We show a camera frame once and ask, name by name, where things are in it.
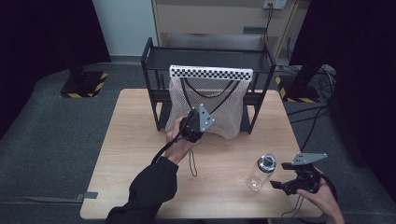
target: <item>black stand base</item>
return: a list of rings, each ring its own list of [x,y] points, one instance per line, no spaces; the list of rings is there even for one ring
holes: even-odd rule
[[[73,74],[67,79],[61,94],[69,97],[94,97],[101,90],[101,84],[106,79],[103,72],[84,72],[84,78],[76,83]]]
[[[276,78],[276,84],[279,87],[283,101],[300,103],[320,102],[319,95],[314,87],[307,85],[303,90],[296,90],[293,81],[294,77],[291,76],[280,76]]]

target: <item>white mesh net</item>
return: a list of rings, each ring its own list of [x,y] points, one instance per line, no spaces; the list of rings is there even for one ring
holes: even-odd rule
[[[187,116],[193,107],[204,104],[215,119],[207,132],[227,139],[239,134],[243,98],[253,76],[251,69],[172,65],[169,73],[172,110],[166,131],[173,129],[175,119]]]

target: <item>person's hand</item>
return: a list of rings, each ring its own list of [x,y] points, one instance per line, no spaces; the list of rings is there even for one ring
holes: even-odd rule
[[[305,197],[309,202],[316,205],[324,214],[326,214],[328,217],[326,223],[344,224],[345,221],[343,214],[341,213],[337,201],[332,195],[329,185],[327,185],[323,178],[320,179],[319,184],[319,191],[315,194],[303,189],[297,189],[297,194]]]
[[[172,141],[178,134],[180,129],[180,122],[183,117],[180,117],[174,121],[174,128],[172,131],[166,134],[166,142]],[[190,149],[195,146],[198,146],[201,143],[201,140],[198,140],[196,143],[189,142],[180,136],[172,146],[166,149],[164,156],[169,161],[172,161],[174,164],[178,164],[183,158],[187,155]]]

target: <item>jar lid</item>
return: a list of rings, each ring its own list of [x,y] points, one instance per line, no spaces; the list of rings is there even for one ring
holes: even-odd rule
[[[257,161],[259,169],[265,173],[272,173],[276,167],[276,156],[273,153],[267,153]]]

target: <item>wooden table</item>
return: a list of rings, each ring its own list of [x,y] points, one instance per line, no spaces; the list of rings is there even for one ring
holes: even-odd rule
[[[98,197],[84,200],[81,216],[106,218],[112,207],[124,205],[131,182],[164,144],[165,132],[156,129],[147,90],[121,91],[88,187]],[[163,204],[157,218],[280,217],[295,206],[297,195],[286,196],[269,182],[259,192],[245,183],[255,161],[266,152],[277,156],[271,179],[285,182],[296,177],[280,166],[290,162],[299,148],[278,92],[267,92],[252,134],[227,140],[205,133],[193,152],[198,176],[191,175],[188,157],[180,162],[176,197]],[[305,200],[296,216],[320,215]]]

